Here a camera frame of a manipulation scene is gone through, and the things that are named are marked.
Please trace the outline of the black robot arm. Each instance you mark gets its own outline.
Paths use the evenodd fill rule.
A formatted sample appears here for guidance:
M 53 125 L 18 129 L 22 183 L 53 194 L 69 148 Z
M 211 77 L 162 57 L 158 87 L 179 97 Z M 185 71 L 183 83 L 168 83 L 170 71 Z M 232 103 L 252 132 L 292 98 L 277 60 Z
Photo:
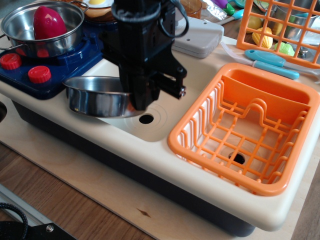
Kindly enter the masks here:
M 135 110 L 144 111 L 160 92 L 185 95 L 187 70 L 172 54 L 176 38 L 189 30 L 187 13 L 178 0 L 115 0 L 111 13 L 117 31 L 103 31 L 102 56 L 118 66 L 120 83 Z

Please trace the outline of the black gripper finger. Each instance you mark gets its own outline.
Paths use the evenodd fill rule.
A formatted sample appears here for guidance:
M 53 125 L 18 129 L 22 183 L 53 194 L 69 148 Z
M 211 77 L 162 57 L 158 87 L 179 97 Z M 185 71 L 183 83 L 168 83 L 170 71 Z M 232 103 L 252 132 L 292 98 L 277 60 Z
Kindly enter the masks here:
M 144 111 L 154 101 L 158 100 L 160 89 L 148 75 L 119 72 L 122 89 L 130 94 L 130 102 L 137 111 Z

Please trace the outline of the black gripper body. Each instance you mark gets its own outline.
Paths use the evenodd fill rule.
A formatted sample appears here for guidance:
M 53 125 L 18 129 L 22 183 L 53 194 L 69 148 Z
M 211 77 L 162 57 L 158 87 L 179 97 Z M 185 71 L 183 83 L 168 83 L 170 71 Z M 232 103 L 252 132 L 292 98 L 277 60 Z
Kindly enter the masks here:
M 146 75 L 160 91 L 179 99 L 186 94 L 184 78 L 187 70 L 173 56 L 174 39 L 157 23 L 118 23 L 117 31 L 103 31 L 102 56 L 116 64 L 119 71 Z

